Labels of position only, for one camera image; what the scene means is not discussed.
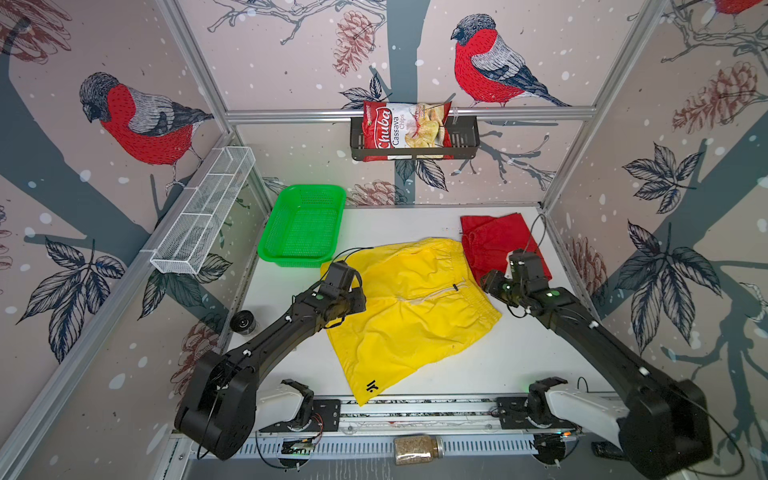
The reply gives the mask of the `red shorts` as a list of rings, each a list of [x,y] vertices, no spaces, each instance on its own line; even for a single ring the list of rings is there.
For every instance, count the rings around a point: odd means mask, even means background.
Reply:
[[[464,255],[478,285],[482,285],[482,278],[491,270],[506,271],[510,252],[525,250],[543,258],[520,213],[503,217],[462,216],[460,223]]]

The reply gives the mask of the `yellow shorts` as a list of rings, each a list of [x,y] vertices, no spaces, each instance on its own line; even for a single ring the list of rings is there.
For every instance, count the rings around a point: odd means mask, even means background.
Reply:
[[[354,253],[363,312],[328,327],[353,397],[363,406],[422,367],[459,354],[501,319],[460,242],[426,238]]]

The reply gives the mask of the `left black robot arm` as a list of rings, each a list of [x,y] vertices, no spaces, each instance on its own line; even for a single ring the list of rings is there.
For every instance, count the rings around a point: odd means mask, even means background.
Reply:
[[[269,373],[329,323],[365,309],[361,274],[343,261],[331,263],[265,330],[224,354],[209,351],[200,357],[174,428],[215,457],[231,458],[256,428],[257,394]]]

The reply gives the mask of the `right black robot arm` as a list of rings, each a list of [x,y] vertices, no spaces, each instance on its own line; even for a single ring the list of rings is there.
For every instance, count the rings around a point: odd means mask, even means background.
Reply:
[[[541,258],[523,250],[508,256],[505,272],[492,270],[482,288],[508,307],[520,307],[564,339],[608,381],[610,400],[569,387],[560,377],[532,383],[529,421],[557,420],[584,427],[618,447],[648,479],[663,479],[713,455],[703,391],[645,362],[603,327],[569,290],[552,288]]]

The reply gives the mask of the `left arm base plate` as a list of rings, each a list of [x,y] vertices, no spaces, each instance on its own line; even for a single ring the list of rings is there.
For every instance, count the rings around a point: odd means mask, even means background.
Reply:
[[[303,401],[293,418],[264,426],[257,429],[257,432],[260,434],[337,432],[340,421],[340,407],[341,402],[338,399]]]

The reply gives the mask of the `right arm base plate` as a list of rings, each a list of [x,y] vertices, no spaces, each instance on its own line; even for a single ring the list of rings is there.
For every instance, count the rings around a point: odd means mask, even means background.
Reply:
[[[502,430],[552,430],[557,432],[578,430],[571,422],[554,419],[538,422],[530,419],[525,396],[497,397],[495,415]]]

